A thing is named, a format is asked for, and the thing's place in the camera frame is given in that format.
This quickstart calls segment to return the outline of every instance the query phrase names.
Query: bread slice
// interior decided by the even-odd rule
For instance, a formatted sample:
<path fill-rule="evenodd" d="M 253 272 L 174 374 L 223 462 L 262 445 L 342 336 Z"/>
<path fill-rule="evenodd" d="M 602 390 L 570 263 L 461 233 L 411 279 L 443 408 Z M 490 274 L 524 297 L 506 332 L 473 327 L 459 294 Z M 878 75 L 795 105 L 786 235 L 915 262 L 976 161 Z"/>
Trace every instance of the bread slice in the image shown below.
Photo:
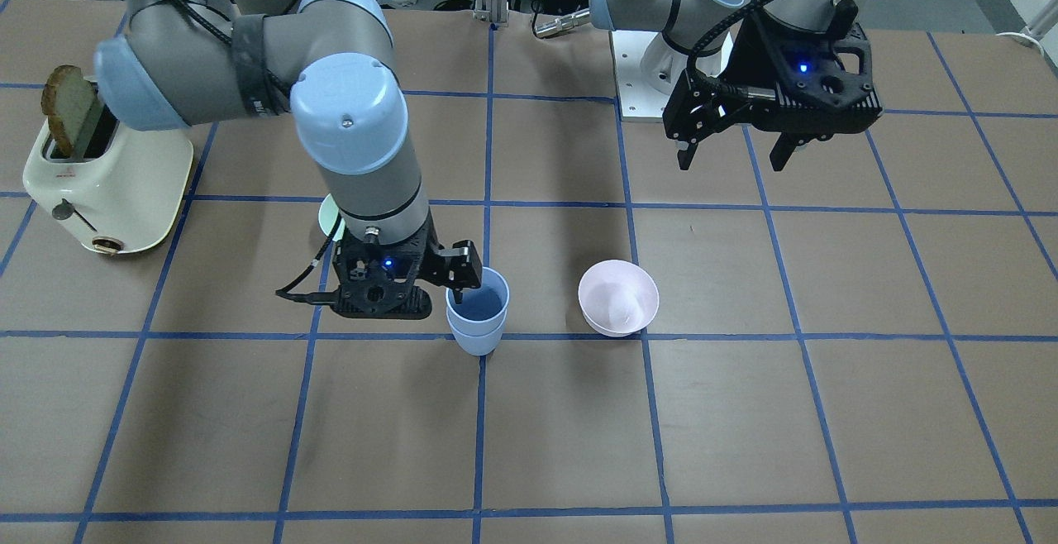
<path fill-rule="evenodd" d="M 102 108 L 95 88 L 85 80 L 79 67 L 63 65 L 53 70 L 40 97 L 40 110 L 56 149 L 63 157 L 79 157 L 92 137 Z"/>

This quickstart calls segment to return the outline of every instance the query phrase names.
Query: blue tape grid line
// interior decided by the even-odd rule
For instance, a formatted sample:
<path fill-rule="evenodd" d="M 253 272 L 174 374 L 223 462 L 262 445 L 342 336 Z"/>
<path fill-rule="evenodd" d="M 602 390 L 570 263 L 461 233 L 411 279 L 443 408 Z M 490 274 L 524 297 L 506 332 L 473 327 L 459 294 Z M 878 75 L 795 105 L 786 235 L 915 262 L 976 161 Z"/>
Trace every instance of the blue tape grid line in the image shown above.
<path fill-rule="evenodd" d="M 1033 498 L 1020 502 L 1022 507 L 1058 508 L 1058 500 Z M 849 503 L 849 509 L 859 511 L 898 511 L 923 509 L 1007 509 L 1005 498 L 941 500 L 941 501 L 883 501 Z M 664 515 L 745 515 L 783 513 L 835 513 L 841 512 L 837 503 L 796 503 L 785 505 L 701 505 L 673 507 L 571 507 L 571 508 L 518 508 L 518 509 L 426 509 L 375 511 L 168 511 L 168 512 L 106 512 L 91 513 L 90 523 L 115 522 L 284 522 L 299 521 L 378 521 L 378 520 L 470 520 L 509 518 L 596 518 L 596 516 L 651 516 Z M 74 523 L 83 513 L 4 513 L 0 524 Z"/>
<path fill-rule="evenodd" d="M 33 217 L 33 212 L 37 208 L 37 202 L 31 201 L 25 207 L 25 214 L 22 215 L 22 221 L 18 224 L 18 230 L 15 232 L 14 238 L 11 240 L 11 244 L 7 246 L 7 251 L 3 255 L 3 259 L 0 260 L 0 277 L 3 277 L 3 272 L 7 270 L 7 264 L 11 262 L 11 258 L 15 256 L 15 249 L 18 248 L 18 243 L 22 241 L 22 236 L 25 234 L 25 229 L 30 225 L 30 218 Z"/>
<path fill-rule="evenodd" d="M 944 72 L 948 73 L 948 79 L 951 80 L 951 85 L 955 88 L 955 92 L 959 94 L 959 99 L 963 101 L 963 106 L 966 108 L 967 114 L 970 115 L 970 121 L 973 122 L 974 128 L 977 128 L 978 133 L 981 134 L 981 141 L 988 149 L 988 156 L 991 158 L 992 163 L 996 165 L 996 170 L 999 171 L 1000 178 L 1003 179 L 1004 185 L 1006 185 L 1006 191 L 1010 194 L 1014 199 L 1014 204 L 1017 205 L 1018 212 L 1024 217 L 1025 224 L 1028 226 L 1028 232 L 1032 233 L 1033 239 L 1036 240 L 1036 246 L 1039 247 L 1040 253 L 1043 255 L 1043 259 L 1046 260 L 1047 267 L 1051 268 L 1051 275 L 1058 279 L 1058 269 L 1055 268 L 1054 260 L 1051 259 L 1051 255 L 1047 254 L 1046 247 L 1043 246 L 1043 240 L 1040 239 L 1039 233 L 1036 232 L 1036 226 L 1033 224 L 1033 220 L 1025 214 L 1025 207 L 1021 204 L 1021 199 L 1018 198 L 1018 194 L 1014 191 L 1014 184 L 1010 183 L 1010 179 L 1006 176 L 1006 171 L 1003 165 L 999 162 L 999 158 L 996 156 L 996 150 L 992 148 L 991 142 L 988 140 L 985 130 L 981 126 L 981 121 L 979 121 L 977 113 L 974 113 L 973 108 L 970 107 L 970 103 L 966 99 L 966 94 L 963 92 L 963 88 L 960 87 L 959 81 L 955 79 L 955 74 L 951 72 L 951 67 L 948 66 L 947 58 L 944 58 L 944 53 L 941 51 L 941 47 L 936 43 L 936 38 L 932 33 L 927 32 L 930 43 L 933 46 L 933 51 L 935 51 L 937 58 L 941 58 L 941 65 L 944 66 Z"/>
<path fill-rule="evenodd" d="M 761 204 L 764 207 L 764 219 L 768 224 L 768 234 L 771 236 L 771 248 L 776 253 L 776 264 L 779 266 L 779 276 L 783 283 L 783 292 L 786 294 L 786 306 L 789 307 L 790 322 L 794 324 L 794 332 L 797 337 L 798 345 L 801 347 L 801 359 L 804 362 L 808 385 L 811 387 L 811 398 L 816 405 L 816 414 L 819 416 L 819 427 L 822 431 L 823 443 L 826 446 L 826 454 L 831 461 L 831 471 L 834 473 L 834 484 L 838 491 L 838 502 L 841 506 L 841 514 L 845 520 L 849 541 L 851 544 L 857 544 L 856 527 L 853 525 L 853 515 L 849 507 L 849 497 L 845 494 L 845 485 L 841 479 L 838 454 L 834 449 L 834 439 L 831 436 L 829 423 L 826 420 L 826 411 L 823 409 L 823 397 L 819 392 L 819 383 L 816 381 L 816 371 L 813 368 L 811 356 L 808 353 L 808 344 L 803 330 L 801 330 L 801 319 L 798 316 L 797 304 L 794 303 L 794 291 L 790 288 L 789 276 L 786 273 L 786 264 L 783 260 L 782 249 L 779 244 L 779 234 L 776 231 L 776 222 L 771 216 L 771 207 L 768 205 L 767 191 L 764 188 L 764 176 L 761 176 L 761 166 L 756 161 L 756 151 L 753 149 L 753 140 L 749 134 L 749 128 L 743 127 L 742 133 L 746 140 L 746 149 L 748 149 L 750 162 L 753 165 L 753 176 L 755 176 L 756 188 L 761 194 Z"/>
<path fill-rule="evenodd" d="M 4 329 L 0 338 L 94 338 L 95 340 L 123 340 L 139 338 L 140 330 L 65 330 L 65 329 Z M 249 333 L 238 330 L 147 330 L 148 340 L 241 340 L 241 341 L 299 341 L 308 340 L 308 333 Z M 801 333 L 808 342 L 834 340 L 870 341 L 919 341 L 945 342 L 948 337 L 941 333 Z M 451 333 L 327 333 L 317 332 L 317 340 L 326 341 L 452 341 Z M 617 340 L 639 340 L 641 336 L 617 338 Z M 797 333 L 651 333 L 652 341 L 665 342 L 794 342 Z M 956 342 L 1037 343 L 1058 344 L 1058 336 L 973 336 L 952 334 Z M 522 342 L 584 342 L 612 341 L 599 333 L 504 333 L 505 341 Z"/>
<path fill-rule="evenodd" d="M 496 84 L 496 31 L 489 24 L 488 96 L 485 117 L 485 226 L 481 243 L 481 265 L 492 261 L 492 141 L 495 113 Z M 485 497 L 485 422 L 486 391 L 488 389 L 489 357 L 478 357 L 477 367 L 477 413 L 474 417 L 474 500 L 471 525 L 471 544 L 481 541 L 481 510 Z"/>
<path fill-rule="evenodd" d="M 636 241 L 636 217 L 632 203 L 632 180 L 628 175 L 628 159 L 624 145 L 624 128 L 621 126 L 621 103 L 614 101 L 614 119 L 617 123 L 617 149 L 621 161 L 621 189 L 624 192 L 625 216 L 628 223 L 628 248 L 632 262 L 639 265 L 639 246 Z M 658 494 L 661 498 L 662 521 L 667 544 L 675 544 L 676 533 L 672 527 L 672 502 L 664 480 L 664 447 L 661 441 L 661 422 L 658 419 L 657 392 L 654 388 L 654 364 L 651 359 L 651 340 L 646 329 L 640 330 L 639 341 L 643 351 L 643 378 L 646 385 L 646 406 L 651 417 L 651 434 L 654 439 L 654 460 L 658 472 Z"/>
<path fill-rule="evenodd" d="M 320 261 L 320 284 L 321 292 L 327 290 L 327 276 L 330 269 L 331 256 L 333 254 L 333 242 L 328 243 L 327 253 Z M 323 307 L 313 307 L 312 323 L 309 327 L 308 343 L 305 345 L 305 367 L 302 371 L 302 388 L 297 395 L 297 411 L 294 413 L 294 429 L 290 436 L 290 451 L 287 454 L 287 469 L 282 477 L 282 490 L 279 494 L 279 508 L 275 519 L 275 529 L 272 532 L 273 544 L 282 542 L 282 531 L 286 525 L 284 513 L 290 509 L 290 491 L 294 487 L 294 470 L 297 465 L 297 450 L 302 442 L 302 429 L 305 425 L 305 409 L 309 401 L 309 384 L 312 381 L 312 365 L 316 356 L 316 341 L 318 340 L 320 315 Z"/>
<path fill-rule="evenodd" d="M 126 24 L 128 24 L 128 21 L 129 21 L 129 13 L 126 10 L 125 13 L 122 13 L 122 20 L 117 21 L 117 29 L 114 29 L 114 35 L 112 36 L 112 38 L 117 38 L 117 36 L 121 36 L 122 33 L 125 33 L 125 26 Z"/>
<path fill-rule="evenodd" d="M 217 127 L 218 125 L 214 123 L 209 129 L 205 147 L 202 149 L 201 160 L 199 160 L 198 167 L 195 170 L 195 178 L 191 180 L 190 188 L 188 189 L 190 194 L 195 194 L 195 191 L 198 188 L 198 183 L 202 178 L 202 168 L 204 168 L 206 159 L 209 156 L 209 149 L 213 147 L 213 141 L 217 134 Z M 113 420 L 110 423 L 110 430 L 107 433 L 107 439 L 103 446 L 103 453 L 99 455 L 99 461 L 95 469 L 95 476 L 92 478 L 92 487 L 88 491 L 88 498 L 85 502 L 85 516 L 77 525 L 77 532 L 74 536 L 73 544 L 81 544 L 85 539 L 85 531 L 88 529 L 88 518 L 90 518 L 92 510 L 95 507 L 95 498 L 98 496 L 99 487 L 103 485 L 103 475 L 106 473 L 107 464 L 110 461 L 110 453 L 113 450 L 114 441 L 117 438 L 117 430 L 121 428 L 122 416 L 125 414 L 125 405 L 128 403 L 129 394 L 132 391 L 132 382 L 135 379 L 136 369 L 140 365 L 140 359 L 143 357 L 144 345 L 147 343 L 147 333 L 148 330 L 150 330 L 151 322 L 154 320 L 154 313 L 158 311 L 158 304 L 162 300 L 162 289 L 165 287 L 166 277 L 168 277 L 169 270 L 172 267 L 172 259 L 177 253 L 177 246 L 180 243 L 180 237 L 183 235 L 184 226 L 187 223 L 187 215 L 190 212 L 191 203 L 193 201 L 184 202 L 183 210 L 180 214 L 180 220 L 178 220 L 177 228 L 172 233 L 169 251 L 167 251 L 165 255 L 165 262 L 162 265 L 162 272 L 158 277 L 158 283 L 154 285 L 154 293 L 150 298 L 147 316 L 144 319 L 143 327 L 140 330 L 140 338 L 136 341 L 135 349 L 132 352 L 132 361 L 129 363 L 128 373 L 125 375 L 125 383 L 122 386 L 121 397 L 117 398 L 117 409 L 114 411 Z"/>
<path fill-rule="evenodd" d="M 926 265 L 918 251 L 918 247 L 915 243 L 914 235 L 911 234 L 911 224 L 908 223 L 907 216 L 905 216 L 902 210 L 900 210 L 900 203 L 896 197 L 896 191 L 893 189 L 893 184 L 889 180 L 889 174 L 886 171 L 886 166 L 881 161 L 881 155 L 878 151 L 878 146 L 875 144 L 874 134 L 871 133 L 870 130 L 867 130 L 867 140 L 868 144 L 871 146 L 871 152 L 874 155 L 875 162 L 878 164 L 878 170 L 881 173 L 881 178 L 886 183 L 886 188 L 889 191 L 889 196 L 892 198 L 893 206 L 897 210 L 897 217 L 899 217 L 900 226 L 904 229 L 905 236 L 907 236 L 908 247 L 910 247 L 911 254 L 914 256 L 915 265 L 918 266 L 918 273 L 922 276 L 923 284 L 926 285 L 926 292 L 929 294 L 930 304 L 933 306 L 937 321 L 941 322 L 941 330 L 944 332 L 945 341 L 948 344 L 948 349 L 951 351 L 951 357 L 955 363 L 955 368 L 959 371 L 959 377 L 963 382 L 963 387 L 966 391 L 967 397 L 970 400 L 970 405 L 973 409 L 973 415 L 978 420 L 982 434 L 984 435 L 992 461 L 996 465 L 996 470 L 999 472 L 1000 480 L 1003 483 L 1003 489 L 1009 500 L 1009 506 L 1014 509 L 1015 516 L 1017 518 L 1018 525 L 1021 527 L 1021 532 L 1025 539 L 1025 543 L 1033 544 L 1033 537 L 1028 532 L 1028 526 L 1025 524 L 1024 514 L 1021 513 L 1021 508 L 1017 496 L 1014 493 L 1014 488 L 1010 486 L 1010 479 L 1006 474 L 1006 469 L 1003 467 L 1002 459 L 1000 459 L 999 450 L 996 448 L 996 441 L 991 437 L 991 432 L 988 430 L 987 422 L 985 422 L 984 414 L 982 413 L 981 405 L 979 404 L 978 398 L 973 393 L 973 386 L 970 384 L 970 378 L 967 375 L 965 365 L 963 364 L 959 348 L 955 345 L 955 340 L 952 337 L 951 330 L 948 326 L 948 321 L 941 308 L 941 300 L 937 297 L 936 291 L 933 289 L 933 283 L 930 280 L 929 273 L 926 271 Z"/>
<path fill-rule="evenodd" d="M 491 149 L 487 149 L 487 158 L 491 162 Z M 28 198 L 25 193 L 0 191 L 0 198 Z M 310 196 L 273 196 L 273 195 L 188 195 L 185 200 L 191 201 L 251 201 L 251 202 L 321 202 L 322 197 Z M 486 200 L 473 200 L 472 198 L 431 198 L 431 205 L 457 206 L 457 207 L 583 207 L 583 208 L 624 208 L 628 204 L 624 202 L 608 201 L 503 201 L 487 198 Z M 734 212 L 763 212 L 763 205 L 743 204 L 743 202 L 632 202 L 633 210 L 733 210 Z M 893 207 L 837 207 L 831 205 L 769 205 L 772 212 L 802 212 L 802 213 L 824 213 L 824 214 L 879 214 L 895 215 Z M 1017 210 L 930 210 L 930 208 L 906 208 L 905 214 L 915 214 L 922 216 L 984 216 L 984 217 L 1058 217 L 1058 212 L 1018 212 Z"/>
<path fill-rule="evenodd" d="M 933 51 L 935 51 L 937 58 L 940 58 L 941 65 L 944 66 L 945 73 L 948 74 L 948 79 L 951 80 L 952 87 L 955 88 L 955 92 L 959 94 L 959 99 L 962 101 L 963 106 L 966 108 L 967 113 L 969 113 L 971 121 L 973 121 L 973 126 L 977 128 L 978 133 L 981 137 L 981 141 L 985 145 L 985 148 L 988 149 L 988 155 L 989 157 L 991 157 L 992 163 L 996 165 L 997 171 L 999 171 L 999 175 L 1002 176 L 1003 183 L 1005 183 L 1006 188 L 1009 191 L 1010 197 L 1014 199 L 1014 202 L 1017 205 L 1018 210 L 1020 210 L 1020 212 L 1024 212 L 1024 207 L 1022 207 L 1021 205 L 1021 200 L 1020 198 L 1018 198 L 1016 191 L 1014 191 L 1014 185 L 1011 185 L 1009 179 L 1006 176 L 1006 173 L 1003 170 L 1003 167 L 999 162 L 998 157 L 996 157 L 995 149 L 992 149 L 991 144 L 984 132 L 984 129 L 982 129 L 980 121 L 978 121 L 978 117 L 974 115 L 973 108 L 970 107 L 970 103 L 966 99 L 966 94 L 963 92 L 963 88 L 961 88 L 959 81 L 955 80 L 955 76 L 952 73 L 951 67 L 948 66 L 948 61 L 944 58 L 944 54 L 941 51 L 941 47 L 936 43 L 936 38 L 934 38 L 932 33 L 927 33 L 926 36 L 928 36 L 930 44 L 933 47 Z M 868 132 L 867 137 L 871 149 L 875 155 L 875 159 L 878 162 L 878 167 L 881 170 L 882 178 L 886 181 L 886 185 L 890 188 L 890 196 L 893 199 L 893 206 L 898 210 L 897 215 L 900 218 L 900 223 L 904 226 L 904 232 L 907 234 L 908 243 L 911 247 L 911 252 L 914 254 L 915 262 L 918 266 L 919 272 L 922 273 L 923 276 L 923 282 L 926 284 L 927 291 L 929 291 L 930 301 L 933 304 L 933 308 L 936 310 L 937 319 L 941 322 L 941 329 L 944 330 L 945 336 L 949 337 L 948 348 L 951 350 L 951 356 L 955 362 L 955 367 L 959 370 L 960 379 L 962 379 L 963 386 L 965 387 L 966 394 L 970 399 L 970 405 L 973 409 L 973 415 L 974 417 L 977 417 L 978 424 L 981 427 L 981 432 L 984 435 L 985 442 L 987 443 L 989 453 L 991 454 L 992 460 L 995 461 L 996 470 L 999 472 L 1000 479 L 1003 483 L 1003 489 L 1006 491 L 1007 497 L 1009 497 L 1010 500 L 1010 504 L 1014 508 L 1014 514 L 1017 518 L 1018 525 L 1021 527 L 1021 533 L 1022 536 L 1024 536 L 1026 544 L 1033 544 L 1033 536 L 1032 533 L 1028 532 L 1028 525 L 1025 523 L 1024 513 L 1022 513 L 1021 511 L 1021 507 L 1018 503 L 1018 497 L 1014 492 L 1014 487 L 1010 484 L 1009 476 L 1006 473 L 1006 468 L 1005 466 L 1003 466 L 1003 460 L 1000 458 L 999 449 L 996 447 L 996 441 L 995 439 L 992 439 L 991 432 L 988 430 L 988 423 L 985 420 L 984 413 L 981 411 L 981 405 L 978 402 L 977 395 L 973 393 L 973 386 L 970 384 L 970 378 L 966 371 L 966 366 L 964 365 L 963 359 L 959 352 L 959 347 L 955 345 L 955 341 L 952 338 L 950 338 L 951 330 L 948 326 L 947 320 L 944 316 L 944 311 L 941 308 L 941 302 L 936 296 L 936 292 L 933 290 L 933 285 L 932 282 L 930 280 L 929 273 L 927 273 L 926 271 L 926 266 L 923 262 L 922 254 L 919 254 L 918 252 L 918 247 L 915 246 L 914 236 L 912 236 L 911 234 L 911 226 L 910 224 L 908 224 L 907 217 L 904 215 L 904 213 L 899 212 L 900 208 L 899 201 L 896 198 L 895 191 L 892 191 L 891 188 L 892 185 L 889 182 L 889 176 L 886 174 L 884 166 L 881 163 L 881 158 L 878 155 L 878 148 L 874 142 L 873 134 Z M 1055 272 L 1053 261 L 1051 261 L 1051 258 L 1047 256 L 1046 249 L 1043 248 L 1043 243 L 1040 241 L 1039 235 L 1036 233 L 1036 229 L 1033 226 L 1032 220 L 1029 220 L 1027 216 L 1024 216 L 1024 220 L 1025 224 L 1028 224 L 1028 230 L 1029 232 L 1032 232 L 1033 238 L 1036 239 L 1037 246 L 1039 247 L 1041 253 L 1043 254 L 1043 257 L 1046 258 L 1048 266 L 1051 266 L 1052 274 L 1054 274 L 1055 277 L 1058 277 L 1058 272 Z"/>
<path fill-rule="evenodd" d="M 0 81 L 0 89 L 44 89 L 43 84 L 2 84 Z"/>
<path fill-rule="evenodd" d="M 968 111 L 951 110 L 900 110 L 900 108 L 889 108 L 888 114 L 905 115 L 970 115 Z M 974 111 L 974 115 L 982 119 L 1058 119 L 1058 114 L 1016 114 L 1013 111 Z"/>

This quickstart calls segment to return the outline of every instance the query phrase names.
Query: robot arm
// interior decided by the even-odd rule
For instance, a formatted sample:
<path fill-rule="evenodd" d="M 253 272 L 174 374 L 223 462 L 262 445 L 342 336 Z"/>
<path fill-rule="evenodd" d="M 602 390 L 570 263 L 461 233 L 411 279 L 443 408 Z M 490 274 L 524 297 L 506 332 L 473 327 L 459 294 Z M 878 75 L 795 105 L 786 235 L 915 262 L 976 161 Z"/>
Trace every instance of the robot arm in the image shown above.
<path fill-rule="evenodd" d="M 780 133 L 770 157 L 779 171 L 801 145 L 863 132 L 882 114 L 871 44 L 856 23 L 868 0 L 746 1 L 591 0 L 597 28 L 659 31 L 687 55 L 663 114 L 685 170 L 700 142 L 736 123 Z M 699 58 L 716 55 L 736 21 L 728 66 L 704 74 Z"/>
<path fill-rule="evenodd" d="M 339 289 L 288 297 L 347 318 L 424 319 L 417 279 L 477 288 L 481 262 L 469 240 L 438 242 L 393 67 L 376 0 L 302 0 L 280 17 L 236 17 L 227 0 L 129 0 L 126 35 L 95 55 L 105 103 L 136 130 L 291 111 L 345 230 Z"/>

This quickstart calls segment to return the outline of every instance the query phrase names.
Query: blue cup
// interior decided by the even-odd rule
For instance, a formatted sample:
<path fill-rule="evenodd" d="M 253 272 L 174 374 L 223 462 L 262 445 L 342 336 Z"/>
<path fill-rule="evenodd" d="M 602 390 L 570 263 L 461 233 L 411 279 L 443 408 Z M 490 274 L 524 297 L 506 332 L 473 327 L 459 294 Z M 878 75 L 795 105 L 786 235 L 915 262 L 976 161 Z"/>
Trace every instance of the blue cup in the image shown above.
<path fill-rule="evenodd" d="M 459 347 L 472 356 L 494 350 L 504 337 L 510 300 L 507 280 L 491 268 L 481 268 L 481 287 L 463 290 L 461 304 L 456 304 L 452 290 L 445 290 L 445 316 Z"/>

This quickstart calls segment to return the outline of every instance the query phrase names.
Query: white bowl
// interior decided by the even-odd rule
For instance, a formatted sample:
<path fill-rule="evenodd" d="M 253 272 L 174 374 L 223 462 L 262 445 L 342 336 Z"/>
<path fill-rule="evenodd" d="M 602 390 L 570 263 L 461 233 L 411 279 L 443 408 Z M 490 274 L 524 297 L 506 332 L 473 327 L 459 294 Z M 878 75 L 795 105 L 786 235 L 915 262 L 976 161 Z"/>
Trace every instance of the white bowl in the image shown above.
<path fill-rule="evenodd" d="M 328 195 L 324 198 L 324 201 L 321 202 L 320 213 L 316 214 L 316 220 L 320 222 L 320 230 L 323 231 L 325 236 L 327 236 L 330 230 L 334 228 L 334 219 L 338 216 L 338 204 L 334 202 L 334 198 Z M 341 220 L 338 224 L 338 232 L 334 234 L 334 242 L 341 241 L 344 232 L 345 220 Z"/>
<path fill-rule="evenodd" d="M 650 325 L 659 303 L 658 287 L 650 274 L 617 259 L 586 270 L 577 300 L 588 325 L 607 338 L 623 338 Z"/>

